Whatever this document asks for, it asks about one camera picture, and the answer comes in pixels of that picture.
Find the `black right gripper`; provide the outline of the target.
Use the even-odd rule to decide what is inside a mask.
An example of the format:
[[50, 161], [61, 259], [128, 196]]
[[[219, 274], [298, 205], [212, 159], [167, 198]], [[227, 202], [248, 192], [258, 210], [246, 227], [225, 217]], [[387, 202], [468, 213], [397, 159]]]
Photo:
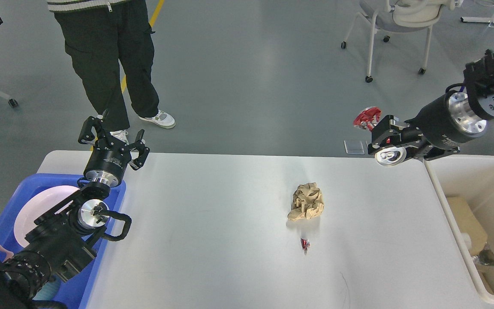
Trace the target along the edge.
[[368, 154], [404, 147], [406, 160], [437, 160], [459, 153], [460, 145], [484, 135], [487, 125], [472, 111], [467, 93], [449, 91], [407, 121], [384, 116], [371, 132]]

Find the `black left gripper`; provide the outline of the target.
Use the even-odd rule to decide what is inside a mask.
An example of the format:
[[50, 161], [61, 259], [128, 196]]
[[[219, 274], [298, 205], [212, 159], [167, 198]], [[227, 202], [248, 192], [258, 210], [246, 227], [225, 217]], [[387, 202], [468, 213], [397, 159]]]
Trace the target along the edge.
[[129, 152], [138, 151], [137, 158], [131, 160], [131, 153], [120, 152], [121, 141], [105, 128], [106, 114], [107, 111], [104, 111], [96, 117], [88, 117], [82, 125], [78, 142], [93, 147], [84, 169], [84, 177], [90, 182], [100, 182], [113, 188], [122, 183], [128, 164], [133, 170], [139, 170], [145, 165], [150, 149], [143, 140], [145, 129], [141, 129], [135, 142], [128, 145]]

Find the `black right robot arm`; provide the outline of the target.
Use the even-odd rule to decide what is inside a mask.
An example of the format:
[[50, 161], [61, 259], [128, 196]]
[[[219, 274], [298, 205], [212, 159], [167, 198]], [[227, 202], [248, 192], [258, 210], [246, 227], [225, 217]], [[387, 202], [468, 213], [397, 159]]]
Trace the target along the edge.
[[494, 51], [465, 65], [464, 80], [425, 105], [407, 121], [386, 115], [372, 126], [368, 153], [392, 167], [410, 159], [435, 160], [459, 152], [482, 137], [494, 120]]

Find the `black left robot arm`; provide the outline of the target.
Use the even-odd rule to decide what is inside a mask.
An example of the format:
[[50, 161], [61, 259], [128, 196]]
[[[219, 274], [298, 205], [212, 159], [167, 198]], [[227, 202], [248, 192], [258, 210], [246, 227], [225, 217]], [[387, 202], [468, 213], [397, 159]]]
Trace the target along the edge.
[[34, 220], [22, 251], [0, 261], [0, 309], [64, 309], [57, 301], [35, 300], [53, 276], [67, 282], [97, 255], [100, 239], [120, 241], [132, 219], [104, 204], [111, 189], [122, 183], [126, 168], [138, 170], [149, 155], [141, 129], [134, 143], [124, 143], [104, 128], [104, 118], [88, 117], [78, 142], [93, 147], [84, 169], [84, 184]]

